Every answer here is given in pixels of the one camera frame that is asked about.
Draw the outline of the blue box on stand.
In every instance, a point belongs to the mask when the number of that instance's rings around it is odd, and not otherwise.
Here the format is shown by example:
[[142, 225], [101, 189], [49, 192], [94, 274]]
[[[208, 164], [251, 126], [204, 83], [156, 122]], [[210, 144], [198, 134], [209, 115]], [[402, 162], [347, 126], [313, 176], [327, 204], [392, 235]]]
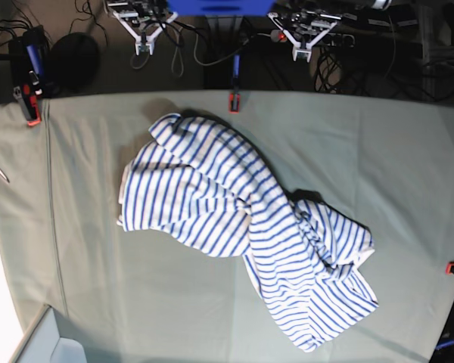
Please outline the blue box on stand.
[[169, 9], [181, 16], [264, 16], [274, 0], [169, 0]]

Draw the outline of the green table cloth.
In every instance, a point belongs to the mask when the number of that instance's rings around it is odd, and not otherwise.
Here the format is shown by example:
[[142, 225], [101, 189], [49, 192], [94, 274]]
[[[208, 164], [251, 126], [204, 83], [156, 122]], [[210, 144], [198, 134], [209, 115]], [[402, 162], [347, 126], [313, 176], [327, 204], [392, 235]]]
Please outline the green table cloth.
[[[367, 225], [378, 309], [314, 352], [296, 348], [240, 259], [117, 224], [124, 166], [161, 116], [230, 123], [288, 190]], [[300, 92], [60, 98], [29, 127], [0, 105], [0, 252], [22, 327], [44, 304], [91, 362], [426, 362], [454, 300], [454, 107]]]

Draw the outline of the blue white striped t-shirt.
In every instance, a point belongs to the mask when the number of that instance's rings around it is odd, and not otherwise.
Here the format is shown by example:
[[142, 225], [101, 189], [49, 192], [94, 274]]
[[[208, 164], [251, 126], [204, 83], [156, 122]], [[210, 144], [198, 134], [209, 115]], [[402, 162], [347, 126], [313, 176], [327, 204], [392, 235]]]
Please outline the blue white striped t-shirt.
[[326, 203], [291, 199], [255, 147], [213, 119], [171, 113], [149, 132], [123, 171], [124, 231], [241, 257], [274, 322], [304, 352], [376, 310], [359, 272], [375, 250], [367, 227]]

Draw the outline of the white bin at lower left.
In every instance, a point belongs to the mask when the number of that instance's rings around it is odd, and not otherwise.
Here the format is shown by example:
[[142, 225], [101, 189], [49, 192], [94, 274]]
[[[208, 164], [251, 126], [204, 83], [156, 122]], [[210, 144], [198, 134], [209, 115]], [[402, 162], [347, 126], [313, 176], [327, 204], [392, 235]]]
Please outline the white bin at lower left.
[[56, 311], [44, 304], [16, 345], [0, 342], [0, 362], [87, 362], [80, 342], [63, 337]]

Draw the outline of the orange clamp at left corner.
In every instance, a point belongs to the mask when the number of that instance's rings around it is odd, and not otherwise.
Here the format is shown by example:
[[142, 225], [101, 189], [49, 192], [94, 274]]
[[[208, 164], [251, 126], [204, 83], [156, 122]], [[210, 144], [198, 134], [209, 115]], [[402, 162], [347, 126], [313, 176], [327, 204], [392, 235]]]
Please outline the orange clamp at left corner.
[[28, 72], [26, 81], [19, 81], [19, 85], [14, 86], [13, 95], [20, 105], [27, 125], [34, 127], [40, 124], [42, 118], [39, 99], [42, 96], [42, 88], [39, 77], [33, 70]]

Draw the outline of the orange clamp at back centre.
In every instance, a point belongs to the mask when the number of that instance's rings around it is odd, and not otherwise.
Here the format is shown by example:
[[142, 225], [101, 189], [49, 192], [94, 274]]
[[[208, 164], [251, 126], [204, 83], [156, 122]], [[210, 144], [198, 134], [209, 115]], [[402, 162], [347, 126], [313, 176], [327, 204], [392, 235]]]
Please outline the orange clamp at back centre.
[[240, 62], [241, 56], [236, 54], [232, 64], [232, 88], [229, 94], [229, 112], [239, 113], [240, 109]]

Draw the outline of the black round bag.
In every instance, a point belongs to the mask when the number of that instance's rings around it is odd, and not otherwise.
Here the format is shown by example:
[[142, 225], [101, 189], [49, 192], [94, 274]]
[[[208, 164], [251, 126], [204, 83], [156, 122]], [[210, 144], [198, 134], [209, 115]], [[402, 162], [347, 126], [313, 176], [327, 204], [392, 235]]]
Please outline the black round bag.
[[92, 83], [100, 65], [98, 43], [85, 33], [60, 38], [48, 57], [48, 74], [64, 90], [78, 92]]

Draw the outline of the black power strip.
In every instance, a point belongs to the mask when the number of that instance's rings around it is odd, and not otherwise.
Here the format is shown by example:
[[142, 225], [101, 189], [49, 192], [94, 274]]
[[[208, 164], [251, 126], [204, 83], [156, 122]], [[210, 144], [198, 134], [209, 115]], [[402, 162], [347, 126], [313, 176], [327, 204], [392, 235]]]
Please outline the black power strip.
[[347, 33], [329, 33], [317, 43], [318, 46], [332, 48], [353, 48], [355, 44], [355, 37]]

